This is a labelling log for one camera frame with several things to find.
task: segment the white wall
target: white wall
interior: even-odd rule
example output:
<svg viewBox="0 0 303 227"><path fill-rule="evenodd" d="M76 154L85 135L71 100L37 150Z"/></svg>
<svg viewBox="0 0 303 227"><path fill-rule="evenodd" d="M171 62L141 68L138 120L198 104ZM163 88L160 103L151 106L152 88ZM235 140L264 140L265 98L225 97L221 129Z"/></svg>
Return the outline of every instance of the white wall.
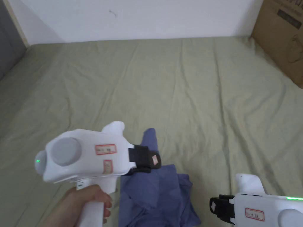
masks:
<svg viewBox="0 0 303 227"><path fill-rule="evenodd" d="M250 35L263 0L9 0L29 44Z"/></svg>

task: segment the cardboard box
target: cardboard box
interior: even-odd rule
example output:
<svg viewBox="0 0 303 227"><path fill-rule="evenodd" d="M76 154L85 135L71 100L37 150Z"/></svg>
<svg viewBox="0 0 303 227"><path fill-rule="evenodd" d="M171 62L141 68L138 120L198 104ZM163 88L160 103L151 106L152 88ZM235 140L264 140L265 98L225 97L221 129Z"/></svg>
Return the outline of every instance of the cardboard box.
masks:
<svg viewBox="0 0 303 227"><path fill-rule="evenodd" d="M303 0L264 0L252 37L303 88Z"/></svg>

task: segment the gun-shaped controller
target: gun-shaped controller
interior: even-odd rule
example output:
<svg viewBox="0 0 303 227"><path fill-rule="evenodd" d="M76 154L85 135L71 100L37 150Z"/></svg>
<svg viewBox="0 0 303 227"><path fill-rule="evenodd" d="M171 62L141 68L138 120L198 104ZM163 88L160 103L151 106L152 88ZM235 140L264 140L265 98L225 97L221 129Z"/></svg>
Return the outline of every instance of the gun-shaped controller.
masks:
<svg viewBox="0 0 303 227"><path fill-rule="evenodd" d="M121 175L150 173L161 167L158 153L130 144L123 137L124 123L114 121L102 132L83 129L65 132L51 140L35 158L35 169L45 182L76 182L77 190L97 184L107 193L116 191ZM103 225L104 204L88 202L78 227Z"/></svg>
<svg viewBox="0 0 303 227"><path fill-rule="evenodd" d="M303 198L267 195L256 175L236 175L239 193L211 198L213 214L238 227L302 227Z"/></svg>

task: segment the hand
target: hand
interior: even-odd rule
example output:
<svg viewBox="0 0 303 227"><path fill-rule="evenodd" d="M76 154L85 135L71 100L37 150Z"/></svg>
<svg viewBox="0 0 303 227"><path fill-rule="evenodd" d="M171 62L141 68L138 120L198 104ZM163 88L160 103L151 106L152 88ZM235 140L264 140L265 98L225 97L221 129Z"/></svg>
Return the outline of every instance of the hand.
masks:
<svg viewBox="0 0 303 227"><path fill-rule="evenodd" d="M112 207L112 199L98 185L88 186L78 191L74 187L65 193L42 226L74 227L77 224L83 206L89 201L103 202L104 217L111 215L107 208Z"/></svg>

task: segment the red-bordered label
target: red-bordered label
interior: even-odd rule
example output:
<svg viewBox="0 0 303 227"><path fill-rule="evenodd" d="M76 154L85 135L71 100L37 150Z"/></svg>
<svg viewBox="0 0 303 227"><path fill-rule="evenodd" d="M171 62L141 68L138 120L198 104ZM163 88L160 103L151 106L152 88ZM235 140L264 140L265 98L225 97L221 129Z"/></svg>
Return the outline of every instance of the red-bordered label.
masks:
<svg viewBox="0 0 303 227"><path fill-rule="evenodd" d="M261 210L245 208L245 216L247 218L255 219L258 221L265 221L264 212Z"/></svg>
<svg viewBox="0 0 303 227"><path fill-rule="evenodd" d="M111 174L113 172L113 161L112 160L103 160L103 174Z"/></svg>
<svg viewBox="0 0 303 227"><path fill-rule="evenodd" d="M96 155L115 154L117 147L114 144L95 145Z"/></svg>

